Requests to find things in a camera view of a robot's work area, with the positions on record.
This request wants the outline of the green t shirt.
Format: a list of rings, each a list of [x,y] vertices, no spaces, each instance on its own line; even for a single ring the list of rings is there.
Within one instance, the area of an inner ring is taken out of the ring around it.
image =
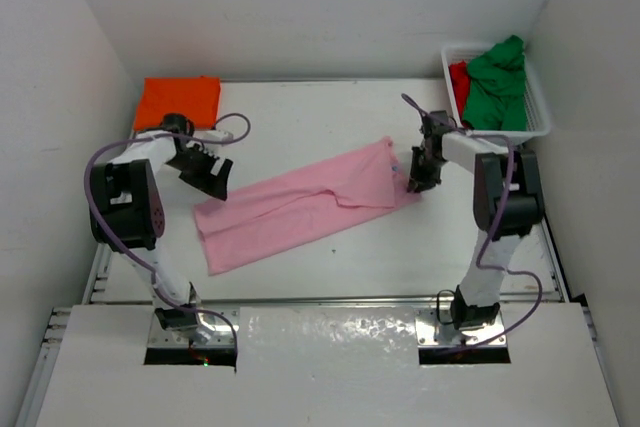
[[[462,121],[474,130],[525,131],[523,40],[512,35],[467,64],[470,94]]]

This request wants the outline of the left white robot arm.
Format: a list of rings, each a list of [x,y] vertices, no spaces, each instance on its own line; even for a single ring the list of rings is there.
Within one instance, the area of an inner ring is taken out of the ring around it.
[[[134,267],[152,294],[159,326],[191,347],[204,347],[235,329],[224,315],[202,308],[194,285],[171,260],[161,241],[166,220],[156,183],[157,173],[169,166],[186,185],[226,200],[233,163],[211,151],[213,141],[194,132],[190,119],[170,113],[158,126],[121,142],[123,152],[106,163],[99,159],[113,147],[102,147],[85,168],[84,191],[94,239]]]

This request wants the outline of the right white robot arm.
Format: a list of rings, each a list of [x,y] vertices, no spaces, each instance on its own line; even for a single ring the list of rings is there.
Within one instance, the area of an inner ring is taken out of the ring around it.
[[[501,134],[479,134],[451,123],[446,112],[418,111],[421,143],[411,148],[407,191],[422,193],[442,183],[445,164],[454,163],[473,176],[472,215],[478,237],[468,270],[452,291],[449,318],[437,319],[454,332],[454,345],[468,345],[466,331],[494,323],[500,313],[504,277],[527,276],[537,286],[540,277],[530,271],[511,270],[516,249],[540,224],[545,204],[536,155],[520,150]]]

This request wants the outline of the orange t shirt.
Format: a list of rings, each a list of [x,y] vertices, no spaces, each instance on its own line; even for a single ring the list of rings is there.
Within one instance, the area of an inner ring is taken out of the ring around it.
[[[208,130],[217,121],[220,94],[217,77],[146,78],[133,130],[159,126],[167,114],[184,115],[196,130]]]

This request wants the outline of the pink t shirt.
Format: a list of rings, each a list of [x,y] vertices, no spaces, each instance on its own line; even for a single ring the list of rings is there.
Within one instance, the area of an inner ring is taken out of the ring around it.
[[[208,272],[223,274],[419,202],[407,184],[384,137],[198,204]]]

